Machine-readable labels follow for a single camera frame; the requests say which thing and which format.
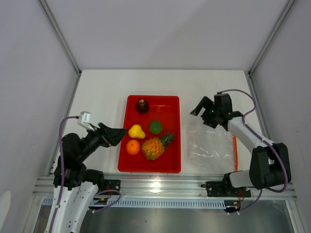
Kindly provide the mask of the clear zip top bag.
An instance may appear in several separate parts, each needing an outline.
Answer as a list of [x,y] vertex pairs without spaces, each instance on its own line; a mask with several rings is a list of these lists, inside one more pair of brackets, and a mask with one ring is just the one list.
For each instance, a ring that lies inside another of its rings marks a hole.
[[238,170],[237,139],[223,127],[214,129],[200,117],[190,116],[186,142],[187,161],[200,172],[216,175]]

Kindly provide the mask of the yellow pineapple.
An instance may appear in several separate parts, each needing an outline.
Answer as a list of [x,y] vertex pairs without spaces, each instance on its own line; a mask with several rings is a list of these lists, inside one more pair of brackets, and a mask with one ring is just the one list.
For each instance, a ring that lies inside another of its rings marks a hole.
[[141,146],[144,157],[147,160],[158,159],[166,151],[174,138],[175,134],[167,131],[160,138],[154,137],[146,140]]

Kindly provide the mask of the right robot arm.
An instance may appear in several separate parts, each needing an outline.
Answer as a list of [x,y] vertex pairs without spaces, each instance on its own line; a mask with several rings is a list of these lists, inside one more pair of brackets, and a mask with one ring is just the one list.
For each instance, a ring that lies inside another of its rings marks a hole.
[[228,94],[216,94],[214,99],[203,97],[191,115],[200,115],[203,124],[216,128],[222,126],[237,137],[251,153],[248,170],[230,172],[224,175],[222,191],[233,196],[239,188],[268,189],[282,193],[291,181],[288,148],[284,143],[275,143],[257,133],[248,123],[245,115],[233,111]]

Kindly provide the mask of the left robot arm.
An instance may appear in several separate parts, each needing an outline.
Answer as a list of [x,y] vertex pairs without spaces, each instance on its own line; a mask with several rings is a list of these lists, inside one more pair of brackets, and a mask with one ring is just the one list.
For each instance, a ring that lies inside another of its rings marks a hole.
[[91,125],[86,137],[75,133],[60,137],[60,156],[54,172],[53,203],[45,231],[78,233],[90,204],[97,195],[120,195],[99,170],[88,169],[84,161],[99,147],[117,146],[127,129]]

